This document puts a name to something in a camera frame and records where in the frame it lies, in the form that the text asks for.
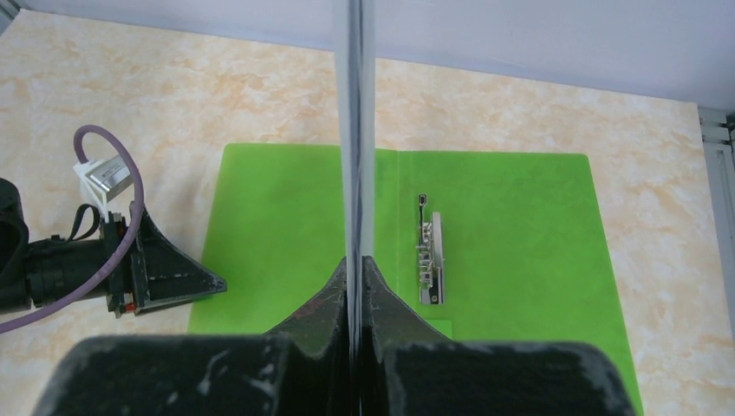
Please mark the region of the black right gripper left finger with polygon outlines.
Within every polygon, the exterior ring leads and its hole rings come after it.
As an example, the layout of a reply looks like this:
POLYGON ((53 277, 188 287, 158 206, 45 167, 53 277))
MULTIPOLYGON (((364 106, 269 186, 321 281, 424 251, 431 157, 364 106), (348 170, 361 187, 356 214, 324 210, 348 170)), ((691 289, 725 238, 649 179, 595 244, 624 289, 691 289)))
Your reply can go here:
POLYGON ((77 343, 37 415, 346 415, 346 266, 262 335, 105 335, 77 343))

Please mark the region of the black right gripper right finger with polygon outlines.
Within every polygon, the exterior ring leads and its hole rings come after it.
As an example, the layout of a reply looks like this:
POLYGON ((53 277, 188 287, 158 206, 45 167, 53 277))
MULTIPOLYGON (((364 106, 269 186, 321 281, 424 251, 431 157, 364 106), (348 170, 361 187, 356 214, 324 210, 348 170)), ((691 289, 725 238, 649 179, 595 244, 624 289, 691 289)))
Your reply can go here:
POLYGON ((452 341, 362 260, 364 415, 634 415, 599 349, 568 341, 452 341))

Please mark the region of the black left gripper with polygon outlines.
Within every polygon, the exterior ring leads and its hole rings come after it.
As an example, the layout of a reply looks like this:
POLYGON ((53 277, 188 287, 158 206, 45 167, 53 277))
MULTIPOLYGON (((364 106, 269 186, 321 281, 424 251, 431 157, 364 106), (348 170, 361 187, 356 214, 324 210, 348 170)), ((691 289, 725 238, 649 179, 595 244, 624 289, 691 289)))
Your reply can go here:
MULTIPOLYGON (((81 287, 110 259, 127 231, 120 213, 104 218, 95 206, 82 204, 69 237, 31 242, 25 236, 23 308, 49 306, 81 287)), ((226 290, 223 277, 171 243, 143 210, 128 253, 81 298, 103 296, 108 310, 120 316, 167 309, 226 290)))

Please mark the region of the chrome folder clip mechanism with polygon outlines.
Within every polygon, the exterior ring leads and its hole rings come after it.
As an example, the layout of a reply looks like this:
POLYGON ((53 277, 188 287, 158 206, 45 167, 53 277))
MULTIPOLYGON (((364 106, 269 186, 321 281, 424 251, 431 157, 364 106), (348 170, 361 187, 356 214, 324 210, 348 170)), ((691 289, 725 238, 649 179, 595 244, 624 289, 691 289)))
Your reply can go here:
POLYGON ((445 257, 442 217, 428 213, 428 197, 418 196, 418 271, 420 302, 425 305, 445 303, 445 257))

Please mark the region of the green plastic clip folder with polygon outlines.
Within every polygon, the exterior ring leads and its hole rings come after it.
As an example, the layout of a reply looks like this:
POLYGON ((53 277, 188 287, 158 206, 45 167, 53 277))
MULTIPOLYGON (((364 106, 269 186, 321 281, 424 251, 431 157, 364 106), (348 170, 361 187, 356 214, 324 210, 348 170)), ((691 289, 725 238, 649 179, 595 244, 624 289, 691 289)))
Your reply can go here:
MULTIPOLYGON (((230 144, 203 263, 227 290, 194 334, 260 334, 321 289, 345 254, 337 146, 230 144)), ((580 153, 378 150, 375 243, 389 287, 456 341, 585 341, 640 389, 589 159, 580 153), (442 217, 445 303, 420 302, 418 196, 442 217)))

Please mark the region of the white printed paper sheet front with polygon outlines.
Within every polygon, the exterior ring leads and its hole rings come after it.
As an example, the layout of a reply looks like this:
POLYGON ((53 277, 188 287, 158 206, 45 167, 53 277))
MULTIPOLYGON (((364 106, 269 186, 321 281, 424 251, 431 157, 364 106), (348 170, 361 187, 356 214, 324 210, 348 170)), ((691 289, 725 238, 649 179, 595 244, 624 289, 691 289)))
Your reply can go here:
POLYGON ((362 352, 362 260, 375 235, 375 2, 334 1, 350 359, 362 352))

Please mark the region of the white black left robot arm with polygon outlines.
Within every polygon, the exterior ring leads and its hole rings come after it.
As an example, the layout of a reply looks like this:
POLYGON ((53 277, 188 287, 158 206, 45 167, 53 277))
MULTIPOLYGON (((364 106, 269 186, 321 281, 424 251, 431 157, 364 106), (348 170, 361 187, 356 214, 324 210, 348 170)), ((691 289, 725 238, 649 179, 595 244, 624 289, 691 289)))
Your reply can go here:
MULTIPOLYGON (((77 208, 70 237, 35 242, 23 218, 20 193, 1 181, 1 312, 39 309, 82 286, 119 247, 128 230, 118 212, 77 208)), ((179 250, 143 213, 135 239, 114 271, 85 299, 103 297, 116 316, 141 315, 224 293, 226 281, 179 250)))

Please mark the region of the aluminium corner post right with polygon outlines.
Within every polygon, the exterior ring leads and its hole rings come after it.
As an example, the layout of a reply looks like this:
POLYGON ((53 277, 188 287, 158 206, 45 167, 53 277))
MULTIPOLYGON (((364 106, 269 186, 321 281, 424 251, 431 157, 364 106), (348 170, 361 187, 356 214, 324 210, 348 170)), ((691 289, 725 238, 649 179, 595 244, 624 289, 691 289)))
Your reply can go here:
POLYGON ((734 328, 734 116, 699 107, 699 124, 725 285, 730 328, 734 328))

